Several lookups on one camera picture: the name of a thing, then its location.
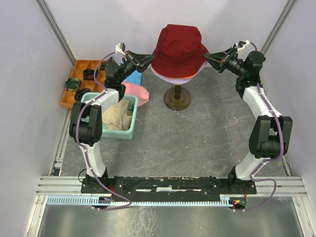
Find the teal plastic basket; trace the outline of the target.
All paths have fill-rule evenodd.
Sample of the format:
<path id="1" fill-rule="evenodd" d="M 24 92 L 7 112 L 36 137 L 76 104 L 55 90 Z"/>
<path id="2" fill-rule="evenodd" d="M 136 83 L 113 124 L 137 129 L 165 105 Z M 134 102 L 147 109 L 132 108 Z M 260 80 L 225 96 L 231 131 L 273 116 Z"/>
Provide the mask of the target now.
<path id="1" fill-rule="evenodd" d="M 102 114 L 113 104 L 126 99 L 129 101 L 128 109 L 133 112 L 129 130 L 108 130 L 102 122 Z M 86 93 L 81 102 L 88 104 L 84 110 L 80 126 L 87 127 L 93 135 L 102 138 L 131 140 L 133 138 L 136 121 L 138 98 L 134 95 L 126 95 L 119 99 L 115 91 L 108 93 Z"/>

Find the cream mannequin head stand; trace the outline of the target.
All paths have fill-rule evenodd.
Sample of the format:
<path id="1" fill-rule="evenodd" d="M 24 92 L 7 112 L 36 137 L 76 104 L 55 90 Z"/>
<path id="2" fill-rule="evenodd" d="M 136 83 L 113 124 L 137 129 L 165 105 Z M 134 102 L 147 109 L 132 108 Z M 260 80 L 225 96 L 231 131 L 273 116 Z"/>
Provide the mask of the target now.
<path id="1" fill-rule="evenodd" d="M 180 84 L 176 84 L 166 91 L 164 102 L 169 109 L 174 111 L 184 110 L 191 103 L 191 95 L 187 89 Z"/>

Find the purple bucket hat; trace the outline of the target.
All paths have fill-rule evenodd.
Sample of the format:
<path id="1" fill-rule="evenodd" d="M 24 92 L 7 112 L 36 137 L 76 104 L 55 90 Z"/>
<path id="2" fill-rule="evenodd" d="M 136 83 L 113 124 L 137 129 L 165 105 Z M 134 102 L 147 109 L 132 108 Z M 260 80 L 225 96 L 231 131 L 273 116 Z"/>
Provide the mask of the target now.
<path id="1" fill-rule="evenodd" d="M 196 76 L 199 72 L 201 72 L 206 67 L 206 65 L 207 65 L 207 62 L 205 61 L 194 75 Z M 154 73 L 155 76 L 162 79 L 163 81 L 166 81 L 166 82 L 174 84 L 174 85 L 182 85 L 182 84 L 188 83 L 190 80 L 192 80 L 194 78 L 194 77 L 190 78 L 190 79 L 170 78 L 170 77 L 166 77 L 166 76 L 159 74 L 158 72 L 156 72 L 154 70 L 153 67 L 150 67 L 150 69 Z"/>

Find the pink bucket hat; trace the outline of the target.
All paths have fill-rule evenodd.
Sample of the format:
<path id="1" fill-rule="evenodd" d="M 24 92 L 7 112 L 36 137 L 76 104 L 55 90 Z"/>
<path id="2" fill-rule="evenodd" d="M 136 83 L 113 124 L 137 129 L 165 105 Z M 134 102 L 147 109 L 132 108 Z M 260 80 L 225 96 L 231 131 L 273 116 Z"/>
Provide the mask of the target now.
<path id="1" fill-rule="evenodd" d="M 130 82 L 123 82 L 122 84 L 126 87 L 125 95 L 134 95 L 138 98 L 138 107 L 149 101 L 150 94 L 146 88 Z"/>

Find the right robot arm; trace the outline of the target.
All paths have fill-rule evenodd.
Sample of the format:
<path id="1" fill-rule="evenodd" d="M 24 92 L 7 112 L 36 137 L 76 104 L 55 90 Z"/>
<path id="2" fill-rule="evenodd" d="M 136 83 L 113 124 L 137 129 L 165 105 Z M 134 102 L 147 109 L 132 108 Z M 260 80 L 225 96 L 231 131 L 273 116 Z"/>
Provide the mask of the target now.
<path id="1" fill-rule="evenodd" d="M 222 73 L 237 76 L 236 91 L 251 109 L 256 121 L 249 137 L 249 152 L 233 167 L 224 186 L 232 193 L 255 188 L 254 176 L 267 163 L 280 160 L 288 151 L 293 121 L 283 116 L 268 100 L 261 84 L 260 71 L 265 56 L 255 50 L 245 60 L 238 58 L 238 47 L 218 53 L 206 53 L 206 61 Z"/>

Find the blue printed cloth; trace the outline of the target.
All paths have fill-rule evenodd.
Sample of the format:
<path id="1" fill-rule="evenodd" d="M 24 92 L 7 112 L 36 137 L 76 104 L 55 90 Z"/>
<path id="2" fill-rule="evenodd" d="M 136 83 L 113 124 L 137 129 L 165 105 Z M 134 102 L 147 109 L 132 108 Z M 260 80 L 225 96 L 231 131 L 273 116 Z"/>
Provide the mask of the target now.
<path id="1" fill-rule="evenodd" d="M 131 75 L 129 75 L 126 78 L 125 81 L 128 82 L 128 83 L 141 85 L 142 84 L 142 76 L 143 76 L 143 73 L 140 73 L 138 71 L 134 71 Z"/>

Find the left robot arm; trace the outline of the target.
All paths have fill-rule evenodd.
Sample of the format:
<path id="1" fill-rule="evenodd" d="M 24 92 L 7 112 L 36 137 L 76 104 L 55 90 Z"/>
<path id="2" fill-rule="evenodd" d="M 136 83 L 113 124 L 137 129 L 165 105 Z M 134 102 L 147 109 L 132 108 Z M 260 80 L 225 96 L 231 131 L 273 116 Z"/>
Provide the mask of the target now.
<path id="1" fill-rule="evenodd" d="M 101 84 L 102 92 L 86 102 L 76 101 L 71 112 L 69 134 L 78 144 L 86 164 L 82 185 L 92 192 L 111 191 L 99 148 L 102 112 L 123 98 L 126 90 L 123 81 L 134 71 L 143 72 L 154 59 L 152 54 L 136 54 L 129 50 L 123 52 L 123 57 L 121 64 L 110 56 L 101 59 L 97 71 L 106 72 L 105 82 Z"/>

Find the wooden compartment tray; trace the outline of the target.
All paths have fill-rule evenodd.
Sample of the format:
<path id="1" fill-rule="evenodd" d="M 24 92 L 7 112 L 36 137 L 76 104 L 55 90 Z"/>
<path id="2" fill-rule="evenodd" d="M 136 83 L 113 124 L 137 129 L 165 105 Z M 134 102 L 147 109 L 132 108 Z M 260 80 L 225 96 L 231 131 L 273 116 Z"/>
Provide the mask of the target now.
<path id="1" fill-rule="evenodd" d="M 60 105 L 64 108 L 71 109 L 75 102 L 75 93 L 80 89 L 88 88 L 91 92 L 101 92 L 103 87 L 97 84 L 94 79 L 85 79 L 84 70 L 95 70 L 98 60 L 77 60 L 71 72 L 66 79 L 65 90 L 60 101 Z"/>

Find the beige bucket hat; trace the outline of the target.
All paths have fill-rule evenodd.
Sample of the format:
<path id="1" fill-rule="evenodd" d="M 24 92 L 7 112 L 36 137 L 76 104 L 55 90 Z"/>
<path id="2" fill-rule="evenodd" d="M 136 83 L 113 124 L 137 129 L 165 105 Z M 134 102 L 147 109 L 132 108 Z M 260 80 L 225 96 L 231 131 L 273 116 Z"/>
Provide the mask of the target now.
<path id="1" fill-rule="evenodd" d="M 128 105 L 129 101 L 122 99 L 102 114 L 102 122 L 108 130 L 129 130 L 133 112 Z"/>

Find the dark red hat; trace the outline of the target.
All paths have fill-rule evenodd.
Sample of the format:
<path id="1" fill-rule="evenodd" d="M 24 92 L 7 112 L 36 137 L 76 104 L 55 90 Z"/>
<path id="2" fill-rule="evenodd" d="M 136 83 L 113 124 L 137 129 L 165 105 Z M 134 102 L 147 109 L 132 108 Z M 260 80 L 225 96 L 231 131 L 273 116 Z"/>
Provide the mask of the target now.
<path id="1" fill-rule="evenodd" d="M 188 78 L 205 63 L 208 50 L 195 26 L 168 24 L 159 35 L 151 66 L 168 78 Z"/>

